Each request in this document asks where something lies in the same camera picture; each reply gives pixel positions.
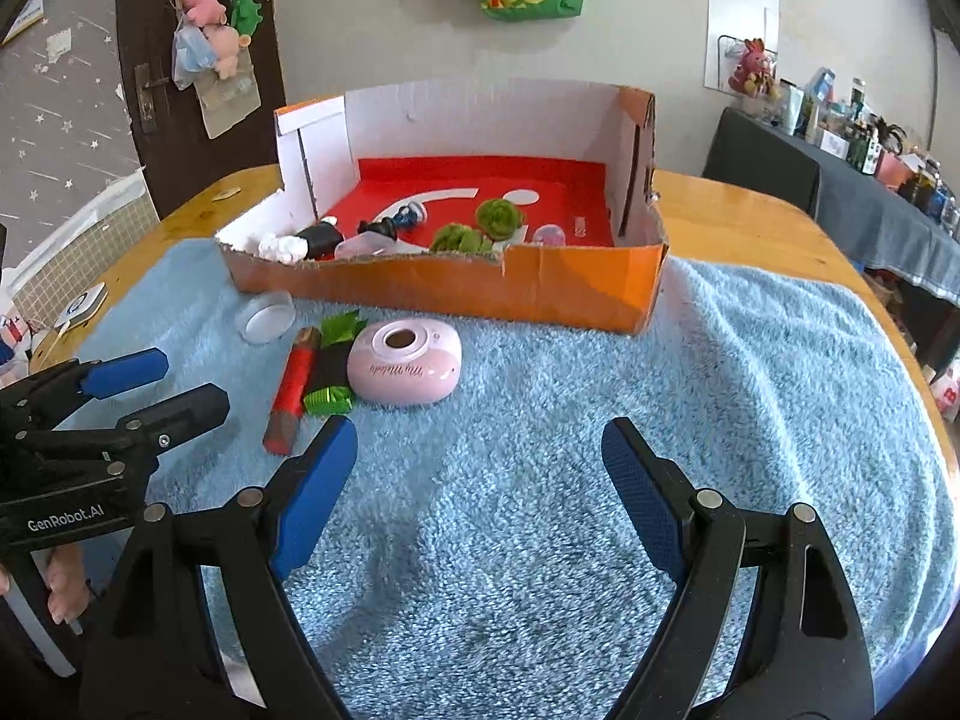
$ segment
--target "blue figurine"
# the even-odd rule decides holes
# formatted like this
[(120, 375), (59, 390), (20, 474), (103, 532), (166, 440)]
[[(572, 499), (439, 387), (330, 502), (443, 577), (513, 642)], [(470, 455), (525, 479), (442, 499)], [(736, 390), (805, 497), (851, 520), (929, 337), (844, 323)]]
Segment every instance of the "blue figurine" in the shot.
[(391, 241), (397, 240), (397, 230), (412, 230), (426, 221), (426, 208), (415, 200), (408, 205), (400, 206), (392, 217), (384, 217), (379, 221), (362, 221), (357, 227), (357, 234), (376, 232), (386, 236)]

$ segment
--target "red box bottom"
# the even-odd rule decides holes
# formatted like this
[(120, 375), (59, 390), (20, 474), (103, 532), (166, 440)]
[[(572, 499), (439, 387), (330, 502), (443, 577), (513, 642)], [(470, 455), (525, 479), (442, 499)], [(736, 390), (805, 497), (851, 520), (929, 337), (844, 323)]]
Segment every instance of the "red box bottom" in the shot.
[[(536, 157), (412, 157), (359, 162), (360, 183), (325, 214), (337, 218), (337, 227), (348, 238), (362, 221), (376, 220), (392, 207), (431, 193), (421, 197), (425, 200), (426, 223), (401, 231), (400, 240), (429, 248), (443, 225), (475, 227), (480, 203), (507, 196), (515, 197), (526, 215), (526, 242), (531, 242), (542, 225), (556, 224), (563, 228), (567, 245), (613, 246), (604, 196), (606, 167), (598, 163)], [(475, 196), (449, 196), (473, 190)]]

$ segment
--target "pink stuffed animal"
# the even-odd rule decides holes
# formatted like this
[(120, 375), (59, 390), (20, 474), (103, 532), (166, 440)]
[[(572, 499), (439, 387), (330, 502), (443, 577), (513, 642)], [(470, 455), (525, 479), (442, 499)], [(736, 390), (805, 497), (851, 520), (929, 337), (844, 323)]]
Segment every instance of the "pink stuffed animal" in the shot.
[(735, 92), (752, 97), (752, 93), (747, 89), (747, 82), (750, 80), (751, 74), (755, 76), (755, 82), (760, 82), (765, 77), (770, 76), (772, 65), (761, 38), (745, 41), (745, 45), (746, 50), (740, 57), (740, 64), (736, 66), (736, 70), (733, 71), (733, 75), (730, 76), (727, 83)]
[(217, 63), (213, 69), (221, 80), (237, 75), (237, 57), (241, 49), (250, 45), (250, 35), (241, 35), (232, 26), (205, 26), (203, 37), (216, 52)]
[(217, 0), (181, 0), (187, 20), (199, 28), (227, 23), (227, 9)]

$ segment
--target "small white box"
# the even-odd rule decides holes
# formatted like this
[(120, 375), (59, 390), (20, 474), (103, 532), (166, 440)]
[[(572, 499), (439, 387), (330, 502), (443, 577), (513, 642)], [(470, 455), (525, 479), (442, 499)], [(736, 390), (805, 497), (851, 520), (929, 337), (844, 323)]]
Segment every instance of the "small white box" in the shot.
[(832, 132), (823, 129), (822, 127), (818, 127), (817, 139), (815, 143), (826, 153), (833, 154), (833, 156), (839, 157), (840, 159), (847, 159), (847, 152), (850, 150), (850, 143), (845, 141), (839, 135), (834, 135)]

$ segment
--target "pink case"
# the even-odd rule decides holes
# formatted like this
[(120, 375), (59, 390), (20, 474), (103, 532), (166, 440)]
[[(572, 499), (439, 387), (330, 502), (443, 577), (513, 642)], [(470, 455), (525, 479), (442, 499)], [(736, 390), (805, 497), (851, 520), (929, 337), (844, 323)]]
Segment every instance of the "pink case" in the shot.
[(460, 336), (437, 319), (371, 324), (347, 358), (347, 379), (362, 400), (421, 406), (443, 400), (460, 381)]

